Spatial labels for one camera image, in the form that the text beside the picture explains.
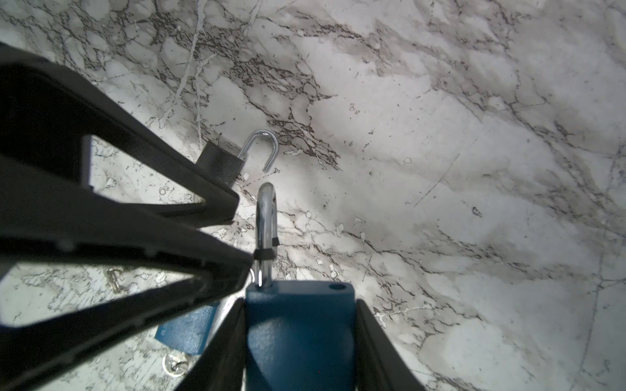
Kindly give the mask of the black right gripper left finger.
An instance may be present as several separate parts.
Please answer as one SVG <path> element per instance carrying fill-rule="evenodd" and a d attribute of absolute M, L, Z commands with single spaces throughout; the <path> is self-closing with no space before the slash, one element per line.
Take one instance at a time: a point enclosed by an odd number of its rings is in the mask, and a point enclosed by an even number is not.
<path fill-rule="evenodd" d="M 239 391 L 245 366 L 246 307 L 245 300 L 238 298 L 203 355 L 175 390 Z"/>

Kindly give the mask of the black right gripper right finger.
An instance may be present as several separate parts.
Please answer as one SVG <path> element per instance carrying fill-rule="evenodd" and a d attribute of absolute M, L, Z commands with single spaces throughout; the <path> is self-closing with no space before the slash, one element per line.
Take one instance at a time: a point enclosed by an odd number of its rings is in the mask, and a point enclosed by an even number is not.
<path fill-rule="evenodd" d="M 356 301 L 355 376 L 360 391 L 425 391 L 366 303 Z"/>

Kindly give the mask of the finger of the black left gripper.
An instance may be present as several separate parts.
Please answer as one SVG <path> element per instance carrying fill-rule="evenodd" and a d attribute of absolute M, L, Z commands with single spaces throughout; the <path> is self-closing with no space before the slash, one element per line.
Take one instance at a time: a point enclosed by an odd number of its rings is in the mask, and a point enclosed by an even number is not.
<path fill-rule="evenodd" d="M 92 136 L 202 199 L 144 204 L 144 210 L 194 228 L 231 224 L 239 197 L 208 169 L 174 150 L 79 73 L 2 44 L 2 155 L 86 187 Z"/>
<path fill-rule="evenodd" d="M 31 390 L 147 328 L 228 296 L 252 256 L 219 239 L 1 159 L 1 263 L 143 267 L 185 279 L 24 326 L 1 328 L 1 387 Z"/>

